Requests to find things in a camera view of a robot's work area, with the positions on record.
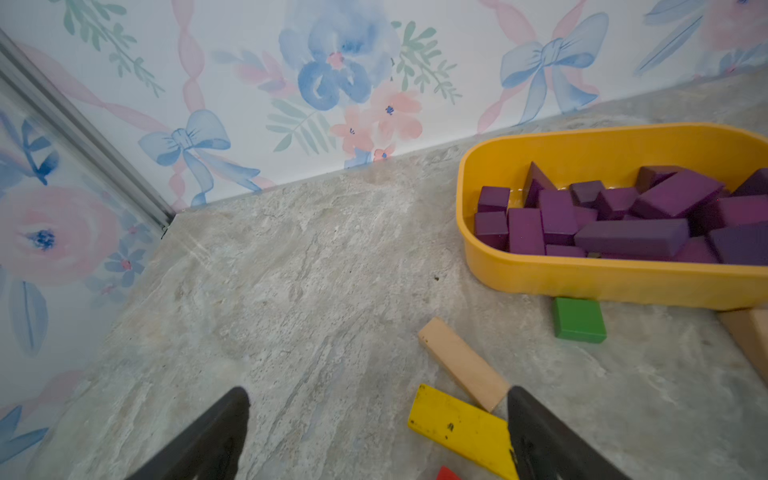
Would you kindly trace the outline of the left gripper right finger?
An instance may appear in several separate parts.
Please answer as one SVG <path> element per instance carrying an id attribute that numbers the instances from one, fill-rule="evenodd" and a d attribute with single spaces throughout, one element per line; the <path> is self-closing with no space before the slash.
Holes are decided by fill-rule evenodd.
<path id="1" fill-rule="evenodd" d="M 521 386 L 507 394 L 512 459 L 521 479 L 625 479 L 615 465 Z"/>

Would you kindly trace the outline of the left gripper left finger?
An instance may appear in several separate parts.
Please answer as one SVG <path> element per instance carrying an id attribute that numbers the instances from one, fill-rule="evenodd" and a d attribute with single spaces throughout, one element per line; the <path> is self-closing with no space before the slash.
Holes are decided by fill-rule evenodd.
<path id="1" fill-rule="evenodd" d="M 233 479 L 249 421 L 246 390 L 234 387 L 130 475 L 132 479 Z"/>

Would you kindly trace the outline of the purple cube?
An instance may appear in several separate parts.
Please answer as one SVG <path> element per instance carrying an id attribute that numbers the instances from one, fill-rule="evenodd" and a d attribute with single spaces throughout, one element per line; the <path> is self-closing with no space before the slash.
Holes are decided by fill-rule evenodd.
<path id="1" fill-rule="evenodd" d="M 475 237 L 485 245 L 506 251 L 509 228 L 505 211 L 478 212 L 474 216 Z"/>
<path id="2" fill-rule="evenodd" d="M 477 203 L 477 212 L 506 212 L 511 190 L 505 187 L 483 186 Z"/>

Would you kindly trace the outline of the purple long brick top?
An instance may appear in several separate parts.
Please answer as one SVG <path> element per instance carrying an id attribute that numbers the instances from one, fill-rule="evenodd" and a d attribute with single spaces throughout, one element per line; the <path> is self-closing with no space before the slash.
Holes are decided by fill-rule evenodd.
<path id="1" fill-rule="evenodd" d="M 613 220 L 586 225 L 574 236 L 574 243 L 600 254 L 667 258 L 689 238 L 685 219 Z"/>

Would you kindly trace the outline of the yellow plastic storage bin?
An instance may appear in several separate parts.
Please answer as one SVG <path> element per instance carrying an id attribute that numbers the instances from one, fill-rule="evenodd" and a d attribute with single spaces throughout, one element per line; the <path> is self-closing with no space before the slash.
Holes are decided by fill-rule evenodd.
<path id="1" fill-rule="evenodd" d="M 633 184 L 640 167 L 677 165 L 733 190 L 767 165 L 767 139 L 710 123 L 676 123 L 569 130 L 497 137 L 463 156 L 458 170 L 456 221 L 466 263 L 486 286 L 507 293 L 661 304 L 717 311 L 767 301 L 767 270 L 758 266 L 603 260 L 516 255 L 474 235 L 482 187 L 508 187 L 521 206 L 530 164 L 558 187 L 601 180 Z"/>

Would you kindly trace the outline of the yellow long brick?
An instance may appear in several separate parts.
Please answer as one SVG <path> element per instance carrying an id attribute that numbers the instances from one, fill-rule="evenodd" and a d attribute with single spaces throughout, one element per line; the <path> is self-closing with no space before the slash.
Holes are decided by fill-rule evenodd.
<path id="1" fill-rule="evenodd" d="M 418 387 L 408 427 L 502 479 L 518 479 L 505 420 L 431 386 Z"/>

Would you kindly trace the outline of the natural wood brick top left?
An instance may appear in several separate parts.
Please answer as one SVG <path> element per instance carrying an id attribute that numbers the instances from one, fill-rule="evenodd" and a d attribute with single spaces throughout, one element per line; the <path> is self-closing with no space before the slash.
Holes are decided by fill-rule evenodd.
<path id="1" fill-rule="evenodd" d="M 486 412 L 492 413 L 506 397 L 510 384 L 441 318 L 432 318 L 417 336 L 454 381 Z"/>

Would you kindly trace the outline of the natural wood brick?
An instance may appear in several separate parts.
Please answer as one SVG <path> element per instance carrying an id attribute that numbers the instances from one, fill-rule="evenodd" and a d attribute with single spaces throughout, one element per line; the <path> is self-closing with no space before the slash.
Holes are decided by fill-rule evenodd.
<path id="1" fill-rule="evenodd" d="M 763 382 L 767 383 L 767 308 L 720 312 L 718 319 Z"/>
<path id="2" fill-rule="evenodd" d="M 454 381 L 486 412 L 492 413 L 506 397 L 510 384 L 441 318 L 432 318 L 417 336 Z"/>

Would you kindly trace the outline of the red bridge brick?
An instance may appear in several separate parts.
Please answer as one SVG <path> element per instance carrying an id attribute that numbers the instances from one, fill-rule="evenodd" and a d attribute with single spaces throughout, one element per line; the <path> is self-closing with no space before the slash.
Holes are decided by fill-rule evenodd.
<path id="1" fill-rule="evenodd" d="M 442 466 L 438 471 L 436 480 L 461 480 L 461 478 L 450 468 Z"/>

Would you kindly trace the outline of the green small brick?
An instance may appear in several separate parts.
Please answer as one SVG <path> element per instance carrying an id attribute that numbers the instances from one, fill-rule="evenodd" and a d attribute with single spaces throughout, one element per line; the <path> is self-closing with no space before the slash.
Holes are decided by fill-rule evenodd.
<path id="1" fill-rule="evenodd" d="M 597 301 L 557 297 L 553 300 L 553 321 L 556 338 L 594 344 L 607 339 Z"/>

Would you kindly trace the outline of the natural wood brick top centre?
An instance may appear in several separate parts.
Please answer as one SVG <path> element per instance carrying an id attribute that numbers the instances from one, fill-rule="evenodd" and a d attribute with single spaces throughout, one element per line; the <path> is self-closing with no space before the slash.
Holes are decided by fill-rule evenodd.
<path id="1" fill-rule="evenodd" d="M 767 383 L 767 308 L 720 312 L 718 319 L 763 382 Z"/>

